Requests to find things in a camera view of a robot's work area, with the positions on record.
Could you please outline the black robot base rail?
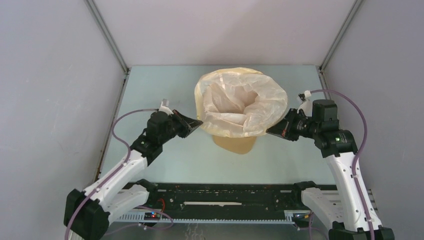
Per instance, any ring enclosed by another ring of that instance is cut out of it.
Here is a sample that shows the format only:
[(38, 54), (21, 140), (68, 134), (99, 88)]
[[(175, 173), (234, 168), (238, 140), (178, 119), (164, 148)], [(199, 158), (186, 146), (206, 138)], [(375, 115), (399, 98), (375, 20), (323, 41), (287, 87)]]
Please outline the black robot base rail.
[(294, 184), (157, 183), (145, 206), (163, 210), (174, 223), (292, 224), (311, 210), (301, 190), (311, 181)]

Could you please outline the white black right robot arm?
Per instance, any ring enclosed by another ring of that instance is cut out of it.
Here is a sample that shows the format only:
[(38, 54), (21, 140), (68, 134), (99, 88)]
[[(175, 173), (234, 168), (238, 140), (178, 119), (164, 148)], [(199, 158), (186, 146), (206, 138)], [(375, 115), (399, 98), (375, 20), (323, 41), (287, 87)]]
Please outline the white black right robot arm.
[(297, 141), (312, 139), (334, 177), (340, 204), (331, 203), (313, 182), (294, 184), (291, 204), (309, 208), (328, 230), (330, 240), (393, 240), (394, 232), (384, 227), (365, 188), (354, 136), (339, 127), (338, 108), (329, 99), (314, 100), (312, 115), (291, 108), (285, 117), (270, 127), (268, 134)]

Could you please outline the translucent cream trash bag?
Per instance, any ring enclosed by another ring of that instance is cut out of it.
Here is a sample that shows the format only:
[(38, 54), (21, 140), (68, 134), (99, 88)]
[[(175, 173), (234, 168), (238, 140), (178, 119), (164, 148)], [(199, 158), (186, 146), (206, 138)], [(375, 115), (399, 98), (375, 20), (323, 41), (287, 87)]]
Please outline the translucent cream trash bag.
[(197, 119), (210, 135), (259, 137), (286, 114), (286, 91), (270, 76), (245, 67), (203, 75), (194, 88)]

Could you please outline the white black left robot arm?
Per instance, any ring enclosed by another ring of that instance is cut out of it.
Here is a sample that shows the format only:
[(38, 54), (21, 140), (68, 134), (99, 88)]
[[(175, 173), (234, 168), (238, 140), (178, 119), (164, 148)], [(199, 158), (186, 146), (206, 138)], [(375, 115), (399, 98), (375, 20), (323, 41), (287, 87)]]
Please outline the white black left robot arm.
[(71, 232), (84, 240), (99, 240), (109, 226), (128, 211), (142, 205), (156, 206), (158, 194), (151, 182), (143, 179), (126, 191), (123, 187), (151, 165), (162, 153), (165, 143), (175, 137), (187, 138), (203, 122), (164, 106), (150, 108), (149, 112), (146, 128), (132, 144), (113, 134), (126, 147), (126, 155), (102, 178), (82, 191), (73, 189), (68, 194), (63, 220), (66, 240)]

